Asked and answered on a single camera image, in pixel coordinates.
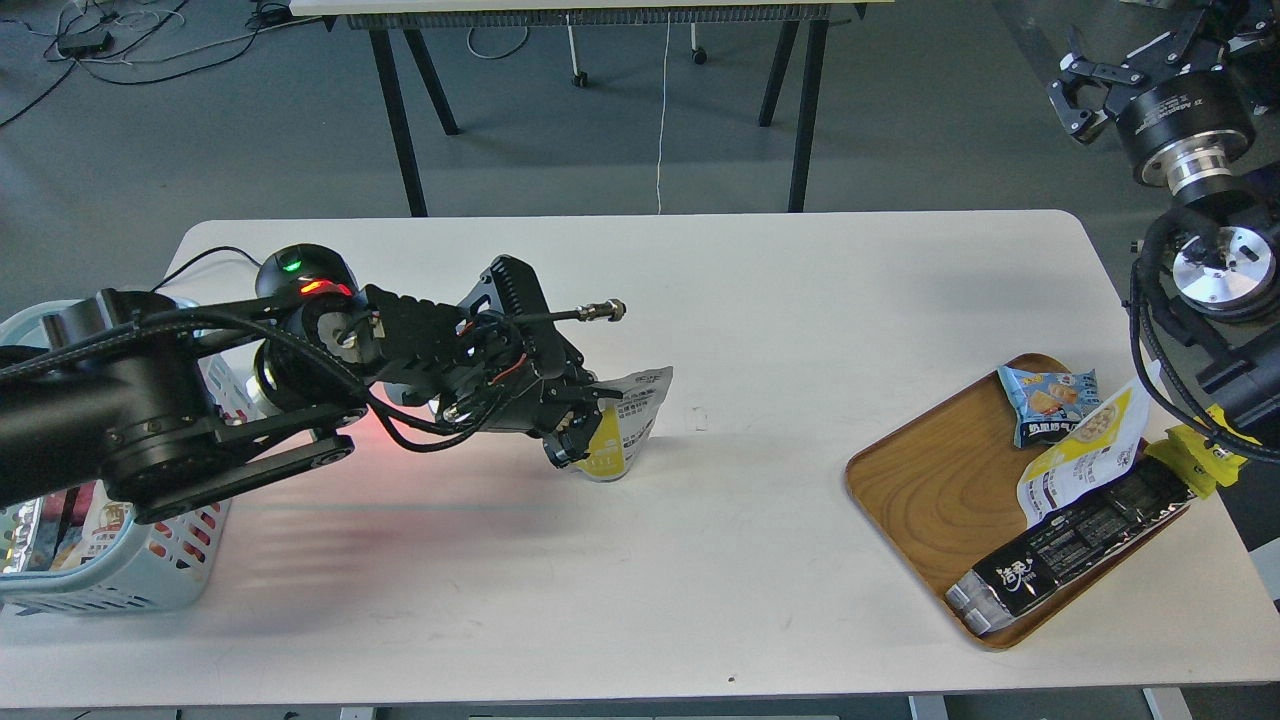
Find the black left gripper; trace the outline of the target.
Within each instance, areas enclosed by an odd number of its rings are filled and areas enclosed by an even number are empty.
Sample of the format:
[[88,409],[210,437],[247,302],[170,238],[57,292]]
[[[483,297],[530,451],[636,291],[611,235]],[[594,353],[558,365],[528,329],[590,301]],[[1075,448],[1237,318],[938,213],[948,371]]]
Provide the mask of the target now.
[[479,432],[543,439],[553,466],[589,456],[603,421],[602,400],[620,400],[584,365],[556,328],[561,320],[618,322],[617,299],[553,313],[535,270],[500,255],[457,305],[401,296],[367,284],[351,309],[351,369],[381,383],[370,407],[384,430],[401,427],[462,441]]

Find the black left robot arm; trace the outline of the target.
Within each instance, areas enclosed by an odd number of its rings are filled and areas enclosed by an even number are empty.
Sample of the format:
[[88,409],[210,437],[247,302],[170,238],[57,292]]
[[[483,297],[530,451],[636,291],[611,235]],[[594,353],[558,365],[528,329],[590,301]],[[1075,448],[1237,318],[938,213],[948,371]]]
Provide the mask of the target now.
[[100,480],[156,523],[342,460],[342,428],[366,414],[416,454],[520,433],[562,468],[623,393],[556,323],[625,311],[553,313],[506,255],[460,305],[357,288],[312,243],[271,255],[247,301],[104,290],[45,316],[50,348],[3,348],[3,503]]

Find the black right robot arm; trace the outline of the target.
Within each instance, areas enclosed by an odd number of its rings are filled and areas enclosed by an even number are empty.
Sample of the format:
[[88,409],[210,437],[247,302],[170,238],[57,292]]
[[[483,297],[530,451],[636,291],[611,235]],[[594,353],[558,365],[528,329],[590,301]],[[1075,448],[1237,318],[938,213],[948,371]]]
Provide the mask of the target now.
[[1135,247],[1126,302],[1134,346],[1165,360],[1162,337],[1208,357],[1196,384],[1172,368],[1185,404],[1162,407],[1240,457],[1277,461],[1277,165],[1238,176],[1253,113],[1277,105],[1277,4],[1192,1],[1116,61],[1085,55],[1079,31],[1046,92],[1065,132],[1091,143],[1114,126],[1138,184],[1171,208]]

